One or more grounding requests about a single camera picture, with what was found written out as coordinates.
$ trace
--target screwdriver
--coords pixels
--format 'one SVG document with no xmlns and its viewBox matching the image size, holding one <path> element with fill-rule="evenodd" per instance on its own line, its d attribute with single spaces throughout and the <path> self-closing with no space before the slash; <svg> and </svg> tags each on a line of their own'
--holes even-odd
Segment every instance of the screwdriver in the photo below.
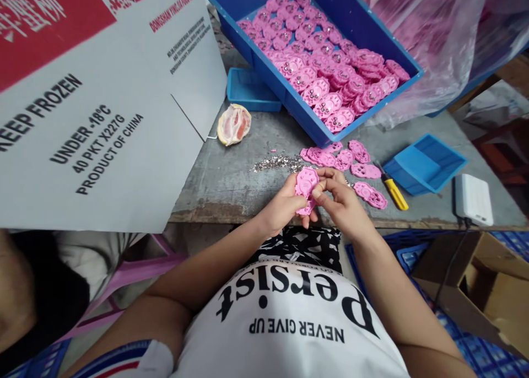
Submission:
<svg viewBox="0 0 529 378">
<path fill-rule="evenodd" d="M 382 168 L 382 165 L 379 162 L 375 162 L 375 165 L 380 169 L 382 172 L 382 181 L 386 185 L 387 191 L 390 193 L 391 198 L 395 202 L 395 205 L 399 210 L 406 211 L 409 209 L 408 203 L 406 203 L 406 200 L 402 196 L 400 190 L 397 188 L 397 185 L 395 184 L 393 178 L 390 178 L 388 174 L 384 171 Z"/>
</svg>

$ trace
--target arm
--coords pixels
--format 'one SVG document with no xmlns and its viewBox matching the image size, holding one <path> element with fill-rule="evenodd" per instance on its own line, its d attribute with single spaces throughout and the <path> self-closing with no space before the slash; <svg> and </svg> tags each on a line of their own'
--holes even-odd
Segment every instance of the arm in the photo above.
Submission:
<svg viewBox="0 0 529 378">
<path fill-rule="evenodd" d="M 343 174 L 328 168 L 318 174 L 321 182 L 312 195 L 352 240 L 373 308 L 401 352 L 410 375 L 475 377 L 373 226 L 354 191 L 346 185 Z M 333 200 L 323 191 L 330 191 Z"/>
<path fill-rule="evenodd" d="M 68 371 L 71 376 L 87 363 L 121 345 L 141 339 L 166 344 L 175 362 L 182 351 L 184 332 L 191 317 L 261 244 L 277 235 L 307 200 L 294 195 L 296 177 L 287 181 L 268 206 L 213 246 L 189 258 L 160 277 L 145 291 Z M 316 220 L 316 213 L 310 219 Z M 308 226 L 309 217 L 304 217 Z"/>
<path fill-rule="evenodd" d="M 26 335 L 36 322 L 33 274 L 9 233 L 0 229 L 0 353 Z"/>
</svg>

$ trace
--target brown cardboard box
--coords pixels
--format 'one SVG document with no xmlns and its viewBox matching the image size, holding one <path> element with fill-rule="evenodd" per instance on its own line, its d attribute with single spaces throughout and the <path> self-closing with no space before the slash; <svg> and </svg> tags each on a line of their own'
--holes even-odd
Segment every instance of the brown cardboard box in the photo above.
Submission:
<svg viewBox="0 0 529 378">
<path fill-rule="evenodd" d="M 432 299 L 462 237 L 437 237 L 412 272 Z M 529 264 L 491 234 L 467 234 L 439 305 L 462 330 L 529 358 Z"/>
</svg>

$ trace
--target striped sleeve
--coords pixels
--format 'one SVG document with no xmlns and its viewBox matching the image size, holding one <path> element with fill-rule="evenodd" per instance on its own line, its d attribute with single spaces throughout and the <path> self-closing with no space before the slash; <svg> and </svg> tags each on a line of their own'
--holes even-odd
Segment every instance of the striped sleeve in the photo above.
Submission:
<svg viewBox="0 0 529 378">
<path fill-rule="evenodd" d="M 131 342 L 95 359 L 73 378 L 168 378 L 174 361 L 169 348 L 155 340 Z"/>
</svg>

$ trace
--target white t-shirt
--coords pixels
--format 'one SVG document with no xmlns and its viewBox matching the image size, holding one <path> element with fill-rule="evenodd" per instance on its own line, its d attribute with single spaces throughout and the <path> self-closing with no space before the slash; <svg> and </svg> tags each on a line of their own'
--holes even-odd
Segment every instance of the white t-shirt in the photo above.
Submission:
<svg viewBox="0 0 529 378">
<path fill-rule="evenodd" d="M 117 374 L 105 376 L 409 377 L 353 283 L 328 268 L 282 260 L 253 263 L 217 292 L 189 327 L 172 374 L 172 356 L 163 344 L 150 341 L 141 354 L 133 344 L 123 349 L 136 355 L 135 371 L 123 370 L 133 363 L 121 358 L 120 366 L 105 366 Z M 88 367 L 78 376 L 105 373 L 92 368 L 90 374 Z"/>
</svg>

